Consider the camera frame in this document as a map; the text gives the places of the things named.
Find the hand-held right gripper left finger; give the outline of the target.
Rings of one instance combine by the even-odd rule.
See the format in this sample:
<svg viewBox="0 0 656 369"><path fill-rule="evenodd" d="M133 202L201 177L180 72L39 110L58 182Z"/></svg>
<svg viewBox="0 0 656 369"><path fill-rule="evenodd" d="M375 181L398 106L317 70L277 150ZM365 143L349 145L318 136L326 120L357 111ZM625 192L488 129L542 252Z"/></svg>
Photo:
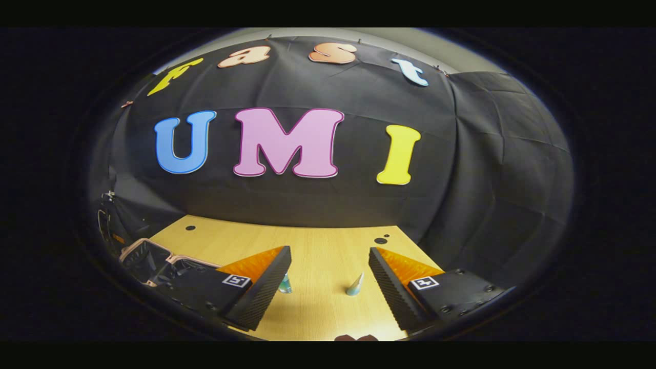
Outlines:
<svg viewBox="0 0 656 369"><path fill-rule="evenodd" d="M256 330L291 261L284 245L220 268L189 268L155 291L213 324Z"/></svg>

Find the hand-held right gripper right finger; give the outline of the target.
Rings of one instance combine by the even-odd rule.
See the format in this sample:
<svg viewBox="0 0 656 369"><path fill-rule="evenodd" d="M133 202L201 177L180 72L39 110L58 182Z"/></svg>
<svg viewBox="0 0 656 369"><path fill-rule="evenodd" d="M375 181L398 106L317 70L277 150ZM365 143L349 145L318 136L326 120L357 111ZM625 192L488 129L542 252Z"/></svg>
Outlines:
<svg viewBox="0 0 656 369"><path fill-rule="evenodd" d="M407 333L466 330L516 289L469 269L444 271L381 247L370 249L368 265L398 327Z"/></svg>

